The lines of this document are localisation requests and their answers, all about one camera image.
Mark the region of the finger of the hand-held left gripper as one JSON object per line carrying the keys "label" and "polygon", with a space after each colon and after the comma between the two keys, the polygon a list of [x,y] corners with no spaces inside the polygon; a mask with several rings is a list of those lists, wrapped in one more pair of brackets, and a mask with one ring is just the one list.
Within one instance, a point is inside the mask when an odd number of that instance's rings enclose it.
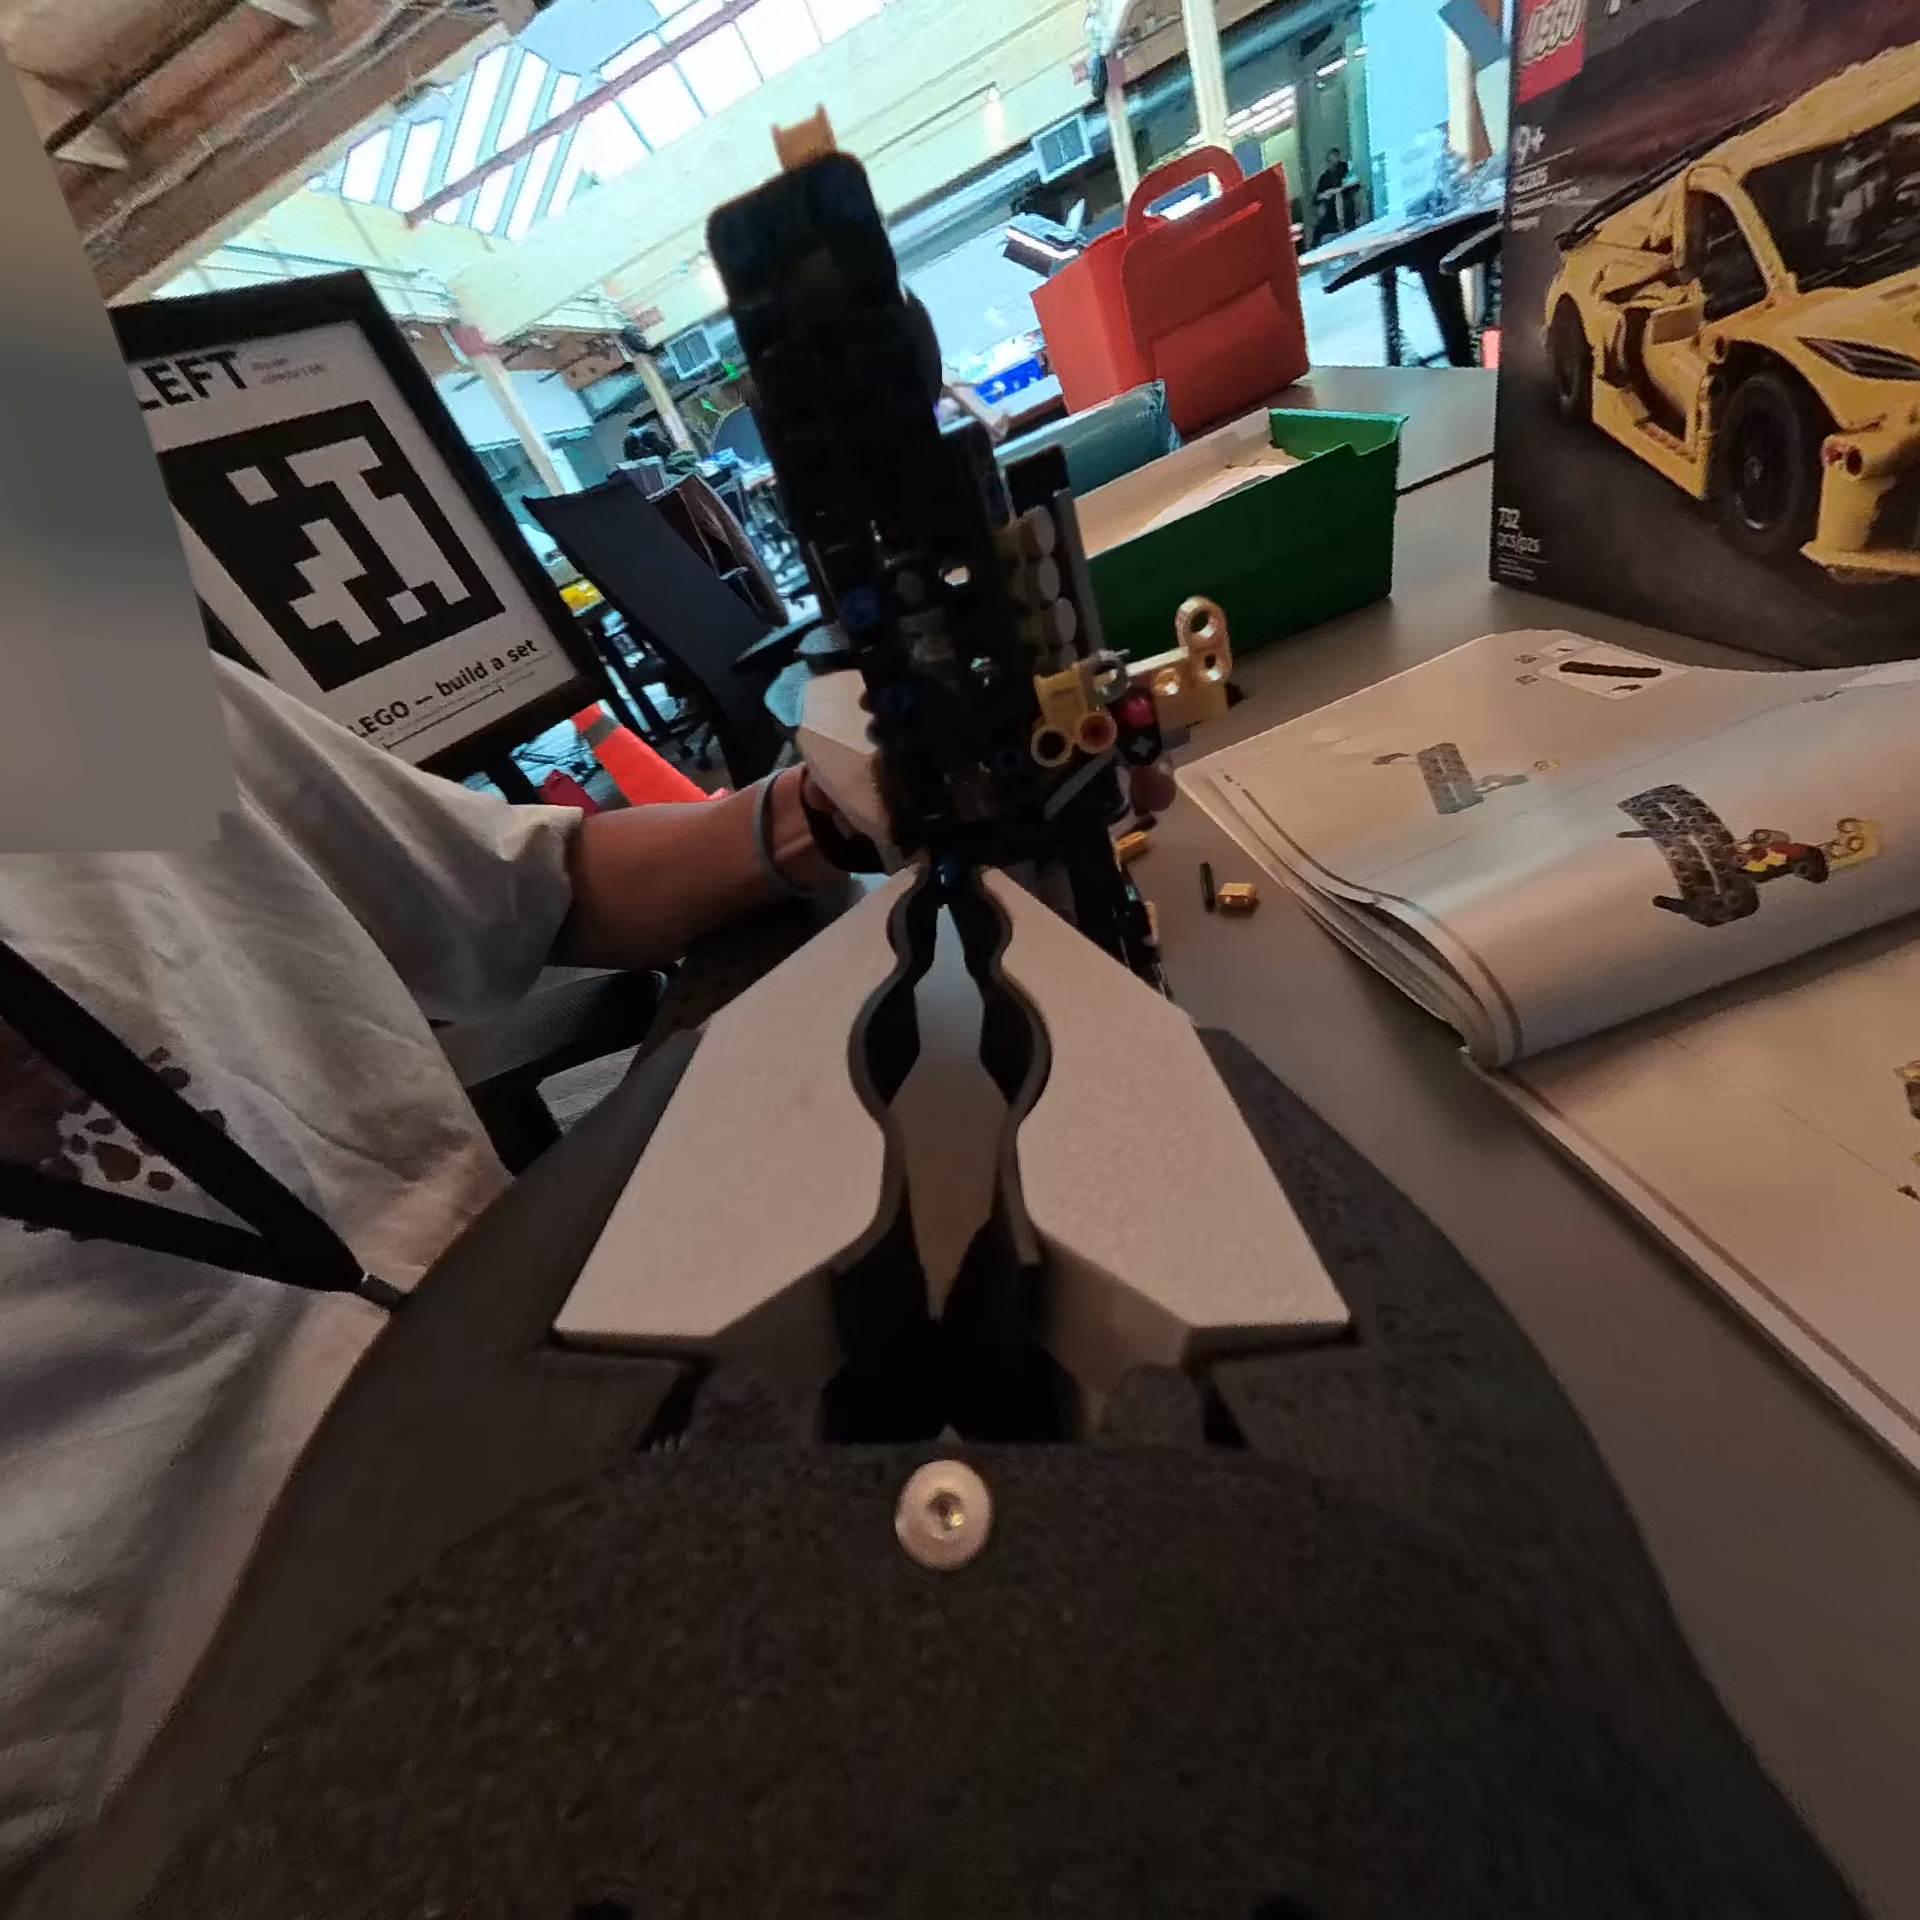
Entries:
{"label": "finger of the hand-held left gripper", "polygon": [[880,748],[874,716],[865,705],[808,705],[797,727],[797,748],[809,777],[826,796],[828,811],[865,837],[878,858],[898,858],[894,823],[880,791]]}

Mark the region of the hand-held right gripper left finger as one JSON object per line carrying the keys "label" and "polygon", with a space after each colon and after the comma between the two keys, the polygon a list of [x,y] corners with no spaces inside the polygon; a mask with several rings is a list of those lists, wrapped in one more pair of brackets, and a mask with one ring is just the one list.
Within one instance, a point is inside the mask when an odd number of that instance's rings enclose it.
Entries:
{"label": "hand-held right gripper left finger", "polygon": [[894,1103],[938,906],[926,869],[901,870],[705,1021],[558,1343],[731,1362],[789,1394],[926,1348]]}

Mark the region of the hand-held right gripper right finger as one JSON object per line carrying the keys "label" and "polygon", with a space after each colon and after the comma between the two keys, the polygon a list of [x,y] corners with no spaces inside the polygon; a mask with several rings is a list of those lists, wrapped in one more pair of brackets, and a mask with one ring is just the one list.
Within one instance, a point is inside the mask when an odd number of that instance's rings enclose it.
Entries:
{"label": "hand-held right gripper right finger", "polygon": [[1189,1015],[998,870],[992,983],[1035,1043],[1009,1197],[1037,1241],[1040,1342],[1080,1385],[1352,1329]]}

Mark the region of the black yellow lego car chassis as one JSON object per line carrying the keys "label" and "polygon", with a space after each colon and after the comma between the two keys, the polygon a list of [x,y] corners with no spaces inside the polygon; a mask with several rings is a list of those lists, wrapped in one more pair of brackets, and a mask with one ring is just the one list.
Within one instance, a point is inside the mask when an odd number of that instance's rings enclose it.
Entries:
{"label": "black yellow lego car chassis", "polygon": [[1171,709],[1102,635],[1066,457],[1004,471],[984,423],[938,419],[931,319],[828,109],[776,154],[710,215],[708,254],[789,525],[869,689],[894,861],[949,886],[1025,870],[1165,993],[1113,833]]}

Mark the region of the person's left forearm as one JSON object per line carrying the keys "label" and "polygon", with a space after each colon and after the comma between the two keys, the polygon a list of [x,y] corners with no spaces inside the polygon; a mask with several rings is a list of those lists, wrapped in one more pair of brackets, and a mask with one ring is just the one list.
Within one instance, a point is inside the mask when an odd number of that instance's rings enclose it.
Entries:
{"label": "person's left forearm", "polygon": [[758,853],[762,786],[723,801],[584,817],[566,853],[560,969],[645,971],[782,894]]}

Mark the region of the person's left hand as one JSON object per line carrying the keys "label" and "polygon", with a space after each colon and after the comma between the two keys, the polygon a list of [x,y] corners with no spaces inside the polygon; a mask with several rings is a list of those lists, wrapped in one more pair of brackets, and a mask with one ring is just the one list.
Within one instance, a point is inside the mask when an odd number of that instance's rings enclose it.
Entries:
{"label": "person's left hand", "polygon": [[758,838],[782,883],[805,894],[894,869],[880,838],[850,819],[805,764],[768,782]]}

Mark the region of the blue wristband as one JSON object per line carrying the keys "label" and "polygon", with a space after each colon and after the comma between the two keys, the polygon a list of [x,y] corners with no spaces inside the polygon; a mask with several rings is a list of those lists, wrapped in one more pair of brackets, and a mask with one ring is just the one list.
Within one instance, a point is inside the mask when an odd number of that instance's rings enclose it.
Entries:
{"label": "blue wristband", "polygon": [[822,892],[826,853],[814,829],[809,774],[800,764],[754,785],[752,851],[773,894],[809,898]]}

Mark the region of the orange traffic cone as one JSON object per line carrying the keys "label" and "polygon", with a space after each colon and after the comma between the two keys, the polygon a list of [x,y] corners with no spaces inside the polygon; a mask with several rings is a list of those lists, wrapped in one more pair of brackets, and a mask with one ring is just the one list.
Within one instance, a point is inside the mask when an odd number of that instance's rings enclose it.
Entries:
{"label": "orange traffic cone", "polygon": [[634,807],[700,805],[708,794],[674,762],[624,727],[606,705],[576,711],[570,721],[588,754]]}

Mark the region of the black office chair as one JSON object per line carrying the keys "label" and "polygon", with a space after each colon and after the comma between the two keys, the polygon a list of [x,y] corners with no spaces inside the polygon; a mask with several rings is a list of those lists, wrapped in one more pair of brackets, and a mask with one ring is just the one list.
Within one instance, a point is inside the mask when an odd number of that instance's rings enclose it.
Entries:
{"label": "black office chair", "polygon": [[708,723],[736,786],[776,771],[785,731],[765,690],[820,615],[776,623],[729,586],[632,478],[523,499],[560,553],[621,612]]}

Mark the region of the green plastic bin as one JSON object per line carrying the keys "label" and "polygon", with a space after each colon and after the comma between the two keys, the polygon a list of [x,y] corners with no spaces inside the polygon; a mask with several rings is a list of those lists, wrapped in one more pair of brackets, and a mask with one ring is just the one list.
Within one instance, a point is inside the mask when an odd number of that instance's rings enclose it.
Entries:
{"label": "green plastic bin", "polygon": [[1088,556],[1104,641],[1146,660],[1173,645],[1194,597],[1249,655],[1382,602],[1395,581],[1403,415],[1266,412],[1273,438],[1304,457],[1212,508]]}

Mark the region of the white paper sheets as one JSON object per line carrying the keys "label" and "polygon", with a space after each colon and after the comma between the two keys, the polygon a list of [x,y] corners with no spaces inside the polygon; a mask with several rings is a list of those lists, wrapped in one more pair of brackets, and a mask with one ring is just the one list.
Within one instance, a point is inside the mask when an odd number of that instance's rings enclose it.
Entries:
{"label": "white paper sheets", "polygon": [[1300,462],[1275,443],[1269,414],[1244,415],[1080,497],[1083,549],[1099,557]]}

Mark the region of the open instruction booklet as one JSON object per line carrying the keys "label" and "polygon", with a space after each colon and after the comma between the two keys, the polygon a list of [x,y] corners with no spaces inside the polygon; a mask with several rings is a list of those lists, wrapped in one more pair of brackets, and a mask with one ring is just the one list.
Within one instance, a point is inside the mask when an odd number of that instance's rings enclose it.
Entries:
{"label": "open instruction booklet", "polygon": [[1914,660],[1498,633],[1179,785],[1915,1470]]}

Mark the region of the framed black white marker sign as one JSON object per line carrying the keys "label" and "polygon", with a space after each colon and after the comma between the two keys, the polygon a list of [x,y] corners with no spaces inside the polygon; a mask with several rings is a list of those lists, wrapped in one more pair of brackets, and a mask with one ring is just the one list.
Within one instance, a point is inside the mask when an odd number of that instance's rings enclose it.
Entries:
{"label": "framed black white marker sign", "polygon": [[612,685],[364,271],[108,310],[209,633],[371,748],[488,774]]}

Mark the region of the black background table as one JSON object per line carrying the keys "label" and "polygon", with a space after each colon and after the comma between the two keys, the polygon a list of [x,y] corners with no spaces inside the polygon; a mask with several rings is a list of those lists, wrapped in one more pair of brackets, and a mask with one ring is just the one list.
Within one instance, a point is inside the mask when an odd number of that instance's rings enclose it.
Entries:
{"label": "black background table", "polygon": [[1329,294],[1354,286],[1374,286],[1382,333],[1382,361],[1410,365],[1401,276],[1425,287],[1440,355],[1428,365],[1486,367],[1483,325],[1469,313],[1468,276],[1496,270],[1502,254],[1505,215],[1500,207],[1466,206],[1413,225],[1366,225],[1300,254],[1304,271],[1318,271]]}

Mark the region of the yellow car picture cardboard box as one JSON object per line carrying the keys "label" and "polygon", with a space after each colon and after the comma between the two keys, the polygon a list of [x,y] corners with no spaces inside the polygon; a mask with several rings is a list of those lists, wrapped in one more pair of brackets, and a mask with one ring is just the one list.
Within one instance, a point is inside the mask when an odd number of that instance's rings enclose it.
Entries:
{"label": "yellow car picture cardboard box", "polygon": [[1915,658],[1918,4],[1512,20],[1493,581]]}

